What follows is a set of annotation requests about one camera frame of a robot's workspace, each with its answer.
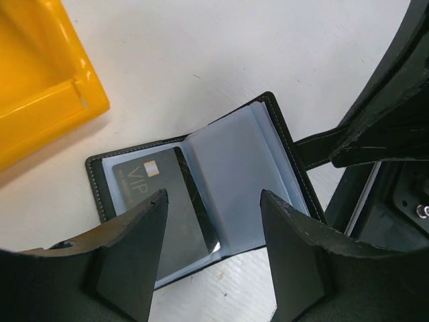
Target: screw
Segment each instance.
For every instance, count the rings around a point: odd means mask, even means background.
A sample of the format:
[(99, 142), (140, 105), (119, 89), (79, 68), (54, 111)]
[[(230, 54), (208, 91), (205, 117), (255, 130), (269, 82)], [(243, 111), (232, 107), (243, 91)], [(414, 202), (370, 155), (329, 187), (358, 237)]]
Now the screw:
[(422, 219), (428, 218), (429, 217), (429, 206), (418, 205), (416, 208), (416, 213)]

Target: wallet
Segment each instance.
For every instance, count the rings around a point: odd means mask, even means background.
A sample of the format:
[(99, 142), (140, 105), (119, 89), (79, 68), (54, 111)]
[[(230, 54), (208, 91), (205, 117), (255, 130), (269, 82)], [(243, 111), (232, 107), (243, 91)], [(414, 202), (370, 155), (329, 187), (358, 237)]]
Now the wallet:
[(272, 93), (194, 133), (92, 156), (86, 168), (102, 222), (167, 189), (155, 288), (265, 246), (263, 189), (324, 222)]

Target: yellow plastic container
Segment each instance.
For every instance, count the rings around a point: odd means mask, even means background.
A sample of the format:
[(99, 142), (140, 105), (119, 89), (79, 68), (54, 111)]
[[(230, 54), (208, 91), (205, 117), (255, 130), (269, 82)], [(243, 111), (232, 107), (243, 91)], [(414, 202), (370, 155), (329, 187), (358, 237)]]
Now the yellow plastic container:
[(59, 0), (0, 0), (0, 170), (109, 109)]

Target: tabletop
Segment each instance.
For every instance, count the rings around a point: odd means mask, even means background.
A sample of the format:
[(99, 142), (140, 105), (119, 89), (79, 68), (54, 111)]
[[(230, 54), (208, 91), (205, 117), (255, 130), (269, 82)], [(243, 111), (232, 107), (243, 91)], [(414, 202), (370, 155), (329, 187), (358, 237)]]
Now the tabletop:
[[(49, 248), (100, 224), (87, 157), (201, 128), (272, 91), (294, 140), (338, 124), (409, 0), (63, 0), (111, 110), (0, 172), (0, 247)], [(309, 172), (325, 207), (342, 171)], [(154, 293), (150, 321), (269, 321), (266, 250)]]

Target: wallet strap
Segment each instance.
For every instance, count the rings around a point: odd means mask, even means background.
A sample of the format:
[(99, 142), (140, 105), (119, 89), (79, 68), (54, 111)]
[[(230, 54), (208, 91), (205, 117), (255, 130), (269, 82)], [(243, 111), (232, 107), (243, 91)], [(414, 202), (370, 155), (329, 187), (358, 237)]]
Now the wallet strap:
[(295, 142), (296, 150), (306, 171), (330, 162), (329, 154), (347, 129), (348, 124)]

